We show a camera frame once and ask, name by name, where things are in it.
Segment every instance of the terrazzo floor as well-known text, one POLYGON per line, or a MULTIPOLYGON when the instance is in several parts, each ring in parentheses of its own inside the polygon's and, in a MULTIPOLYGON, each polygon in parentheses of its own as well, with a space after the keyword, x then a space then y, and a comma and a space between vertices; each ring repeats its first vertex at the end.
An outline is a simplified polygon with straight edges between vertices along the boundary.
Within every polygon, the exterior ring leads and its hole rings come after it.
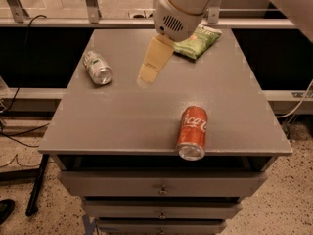
MULTIPOLYGON (((36 145, 43 132, 19 140, 36 145)), ((227 228, 221 235, 313 234, 313 117, 295 122, 290 134, 293 155, 280 157, 273 163, 267 170, 267 181, 252 197, 242 201, 243 209, 227 221, 227 228)), ((15 154, 19 154, 21 165, 40 162, 36 149, 25 148, 4 137, 0 138, 0 147, 0 165, 15 154)), ((13 162, 0 171, 22 168, 25 167, 13 162)), ((12 215, 0 226, 0 234, 86 234, 80 199, 72 197, 61 185, 58 171, 53 162, 48 163, 38 200, 39 211, 32 217, 25 216, 32 183, 0 185, 0 199, 11 198, 16 202, 12 215)))

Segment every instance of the green snack bag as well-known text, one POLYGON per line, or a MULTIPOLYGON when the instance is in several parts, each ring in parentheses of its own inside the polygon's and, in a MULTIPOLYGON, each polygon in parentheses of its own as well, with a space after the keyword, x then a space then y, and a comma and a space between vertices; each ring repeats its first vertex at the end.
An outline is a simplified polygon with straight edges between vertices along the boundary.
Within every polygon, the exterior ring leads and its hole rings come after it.
POLYGON ((204 53, 220 36, 222 31, 210 27, 197 27, 194 34, 182 42, 175 42, 174 49, 193 60, 204 53))

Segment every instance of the circular vent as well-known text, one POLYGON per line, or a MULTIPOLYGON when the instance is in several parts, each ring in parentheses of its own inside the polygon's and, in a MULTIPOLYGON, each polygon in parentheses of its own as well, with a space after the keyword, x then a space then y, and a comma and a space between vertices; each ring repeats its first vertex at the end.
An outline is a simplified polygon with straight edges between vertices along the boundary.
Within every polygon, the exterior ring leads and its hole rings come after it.
POLYGON ((179 31, 183 29, 183 24, 171 16, 163 18, 164 24, 173 31, 179 31))

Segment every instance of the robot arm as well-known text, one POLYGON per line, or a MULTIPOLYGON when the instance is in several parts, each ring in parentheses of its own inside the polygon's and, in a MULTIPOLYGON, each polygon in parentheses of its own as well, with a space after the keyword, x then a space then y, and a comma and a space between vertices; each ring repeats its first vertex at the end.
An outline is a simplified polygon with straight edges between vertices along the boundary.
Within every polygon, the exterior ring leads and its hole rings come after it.
MULTIPOLYGON (((313 41, 313 0, 270 0, 313 41)), ((193 34, 210 0, 158 0, 154 21, 156 31, 174 41, 193 34)))

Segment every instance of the red soda can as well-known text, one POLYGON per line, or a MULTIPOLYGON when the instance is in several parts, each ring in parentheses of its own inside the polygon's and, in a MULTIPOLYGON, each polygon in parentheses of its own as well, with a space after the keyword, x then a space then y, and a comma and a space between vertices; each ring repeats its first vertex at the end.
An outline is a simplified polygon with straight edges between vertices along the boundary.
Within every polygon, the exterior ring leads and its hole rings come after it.
POLYGON ((197 161, 205 154, 207 114, 198 106, 188 107, 182 115, 180 135, 176 145, 180 157, 197 161))

